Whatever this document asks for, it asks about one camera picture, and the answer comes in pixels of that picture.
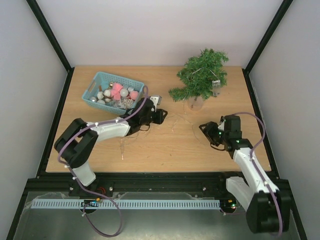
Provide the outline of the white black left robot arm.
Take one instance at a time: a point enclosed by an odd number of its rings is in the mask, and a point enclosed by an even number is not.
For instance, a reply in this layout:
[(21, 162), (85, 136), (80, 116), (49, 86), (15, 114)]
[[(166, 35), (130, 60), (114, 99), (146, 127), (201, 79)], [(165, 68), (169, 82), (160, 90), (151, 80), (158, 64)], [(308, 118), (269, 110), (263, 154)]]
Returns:
[(73, 177), (83, 185), (89, 186), (96, 180), (96, 175), (89, 165), (89, 156), (97, 142), (127, 137), (141, 130), (142, 126), (160, 125), (168, 112), (158, 108), (162, 97), (152, 95), (143, 97), (134, 109), (107, 121), (85, 122), (76, 118), (54, 143), (58, 152), (58, 161), (70, 169)]

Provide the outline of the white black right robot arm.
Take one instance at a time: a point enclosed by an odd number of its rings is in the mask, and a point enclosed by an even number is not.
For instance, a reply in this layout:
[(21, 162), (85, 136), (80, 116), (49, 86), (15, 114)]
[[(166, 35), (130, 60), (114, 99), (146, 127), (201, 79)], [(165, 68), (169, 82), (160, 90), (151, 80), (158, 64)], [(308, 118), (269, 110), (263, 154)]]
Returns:
[(291, 197), (268, 177), (256, 156), (257, 146), (243, 138), (240, 115), (225, 115), (218, 123), (210, 121), (199, 126), (210, 146), (223, 146), (243, 174), (220, 181), (218, 191), (224, 196), (232, 194), (240, 203), (252, 233), (280, 237), (289, 229)]

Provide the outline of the small green christmas tree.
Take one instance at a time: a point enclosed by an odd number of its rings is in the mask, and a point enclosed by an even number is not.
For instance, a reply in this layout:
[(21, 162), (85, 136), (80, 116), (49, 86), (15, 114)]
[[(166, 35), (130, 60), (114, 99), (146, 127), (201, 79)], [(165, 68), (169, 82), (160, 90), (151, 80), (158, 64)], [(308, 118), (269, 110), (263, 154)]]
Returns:
[(220, 86), (227, 85), (227, 72), (224, 64), (229, 61), (224, 51), (205, 48), (197, 56), (190, 57), (176, 76), (183, 87), (171, 88), (168, 93), (175, 102), (186, 101), (193, 97), (204, 101), (212, 97), (213, 81), (220, 81)]

